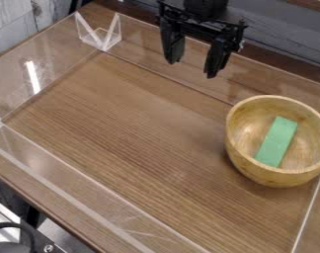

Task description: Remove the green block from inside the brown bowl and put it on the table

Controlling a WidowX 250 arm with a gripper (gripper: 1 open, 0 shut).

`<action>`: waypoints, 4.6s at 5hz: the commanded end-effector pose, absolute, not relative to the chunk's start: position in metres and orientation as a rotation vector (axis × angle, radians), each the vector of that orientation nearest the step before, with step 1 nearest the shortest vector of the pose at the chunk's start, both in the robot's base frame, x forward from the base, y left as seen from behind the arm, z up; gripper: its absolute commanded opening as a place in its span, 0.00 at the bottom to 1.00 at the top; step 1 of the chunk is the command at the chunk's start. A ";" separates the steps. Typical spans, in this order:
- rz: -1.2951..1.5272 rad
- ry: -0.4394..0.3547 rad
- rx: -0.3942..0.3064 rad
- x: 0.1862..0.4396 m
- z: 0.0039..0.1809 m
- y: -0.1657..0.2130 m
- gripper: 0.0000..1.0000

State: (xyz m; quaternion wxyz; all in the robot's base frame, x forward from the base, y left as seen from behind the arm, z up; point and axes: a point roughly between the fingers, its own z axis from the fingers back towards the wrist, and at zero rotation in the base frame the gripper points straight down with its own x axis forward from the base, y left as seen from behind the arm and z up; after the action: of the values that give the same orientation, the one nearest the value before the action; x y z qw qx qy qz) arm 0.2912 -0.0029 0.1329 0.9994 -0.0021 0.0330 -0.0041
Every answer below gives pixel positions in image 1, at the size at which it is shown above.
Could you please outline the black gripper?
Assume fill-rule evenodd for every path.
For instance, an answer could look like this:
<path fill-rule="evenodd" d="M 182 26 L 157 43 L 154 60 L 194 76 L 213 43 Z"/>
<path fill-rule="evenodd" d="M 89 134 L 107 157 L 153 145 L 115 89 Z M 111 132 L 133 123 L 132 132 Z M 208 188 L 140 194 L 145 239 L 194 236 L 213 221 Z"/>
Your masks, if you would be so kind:
<path fill-rule="evenodd" d="M 229 0 L 158 0 L 160 34 L 169 64 L 181 61 L 185 36 L 212 42 L 204 72 L 214 78 L 225 68 L 232 51 L 244 48 L 248 22 L 228 7 Z"/>

